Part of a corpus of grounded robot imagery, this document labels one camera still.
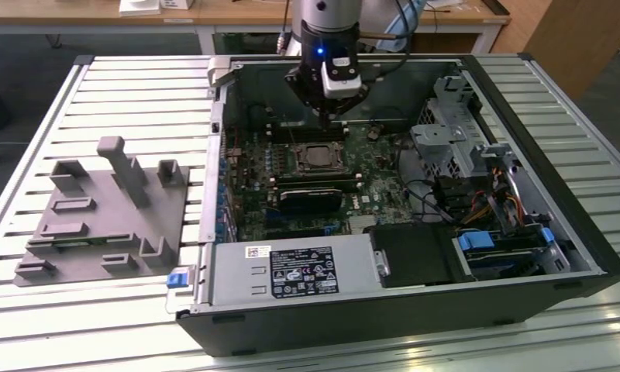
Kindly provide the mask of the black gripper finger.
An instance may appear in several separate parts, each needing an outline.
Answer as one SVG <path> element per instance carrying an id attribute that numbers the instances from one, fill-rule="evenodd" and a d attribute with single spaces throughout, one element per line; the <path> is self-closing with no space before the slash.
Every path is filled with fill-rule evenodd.
<path id="1" fill-rule="evenodd" d="M 317 115 L 318 127 L 328 128 L 326 98 L 320 77 L 309 67 L 293 67 L 286 75 L 285 82 L 301 103 L 312 108 Z"/>
<path id="2" fill-rule="evenodd" d="M 324 130 L 330 126 L 332 120 L 353 109 L 368 97 L 369 87 L 357 90 L 324 89 Z"/>

